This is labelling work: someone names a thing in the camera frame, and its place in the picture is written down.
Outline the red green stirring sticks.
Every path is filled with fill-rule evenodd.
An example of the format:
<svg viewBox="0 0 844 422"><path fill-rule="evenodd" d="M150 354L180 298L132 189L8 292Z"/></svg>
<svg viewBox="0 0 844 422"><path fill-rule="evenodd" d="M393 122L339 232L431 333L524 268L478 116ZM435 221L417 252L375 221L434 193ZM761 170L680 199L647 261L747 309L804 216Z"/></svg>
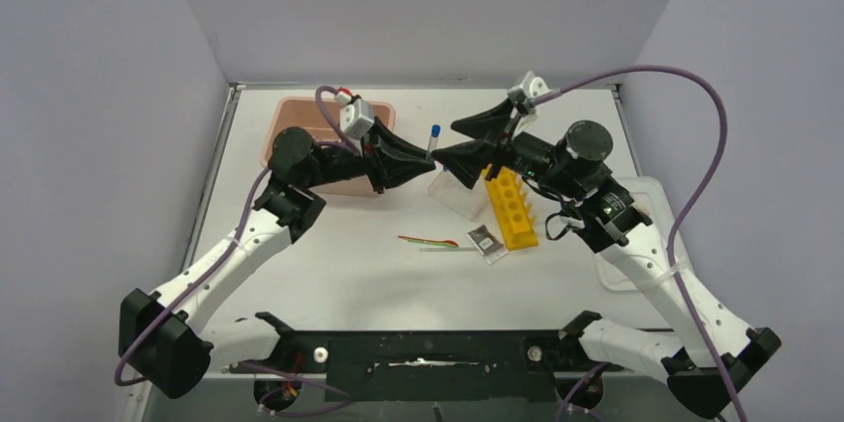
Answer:
<svg viewBox="0 0 844 422"><path fill-rule="evenodd" d="M436 239L427 239L427 238L419 238L419 237L412 237L406 235L398 235L398 238L409 243L425 245L425 246L432 246L438 248L459 248L460 245L453 241L453 240L436 240Z"/></svg>

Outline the small dark sample bag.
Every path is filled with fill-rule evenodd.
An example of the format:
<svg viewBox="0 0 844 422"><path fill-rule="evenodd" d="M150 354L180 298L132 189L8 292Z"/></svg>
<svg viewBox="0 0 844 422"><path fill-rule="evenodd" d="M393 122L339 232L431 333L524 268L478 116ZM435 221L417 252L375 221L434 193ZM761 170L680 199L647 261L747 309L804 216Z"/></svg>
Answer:
<svg viewBox="0 0 844 422"><path fill-rule="evenodd" d="M486 225L481 225L469 231L467 237L489 265L509 254L507 247L495 237Z"/></svg>

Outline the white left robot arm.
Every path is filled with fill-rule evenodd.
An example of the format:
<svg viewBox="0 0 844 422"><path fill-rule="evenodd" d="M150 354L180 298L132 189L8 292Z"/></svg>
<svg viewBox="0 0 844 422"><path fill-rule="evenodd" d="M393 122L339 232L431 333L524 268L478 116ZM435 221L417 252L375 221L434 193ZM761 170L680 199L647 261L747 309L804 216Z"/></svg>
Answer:
<svg viewBox="0 0 844 422"><path fill-rule="evenodd" d="M430 151L394 134L377 119L354 152L319 143L305 129L281 130L271 157L249 190L235 228L188 269L147 293L134 289L118 318L116 385L150 382L170 398L192 390L214 362L264 359L280 336L255 329L226 344L209 319L259 268L295 245L326 202L315 188L364 177L377 193L435 169Z"/></svg>

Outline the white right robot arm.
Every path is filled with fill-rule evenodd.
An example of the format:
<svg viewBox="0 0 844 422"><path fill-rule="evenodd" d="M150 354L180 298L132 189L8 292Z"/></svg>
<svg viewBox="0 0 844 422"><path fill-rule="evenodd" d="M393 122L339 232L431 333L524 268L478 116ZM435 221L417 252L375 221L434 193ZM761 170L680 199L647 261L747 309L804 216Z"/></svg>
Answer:
<svg viewBox="0 0 844 422"><path fill-rule="evenodd" d="M566 231L619 270L669 325L650 332L585 311L560 333L569 367L592 361L621 366L662 382L699 417L714 419L781 345L770 328L752 327L728 310L692 273L650 215L612 175L609 131L592 120L573 123L550 143L521 130L510 102L455 120L465 141L433 156L462 184L492 179L508 169L556 201Z"/></svg>

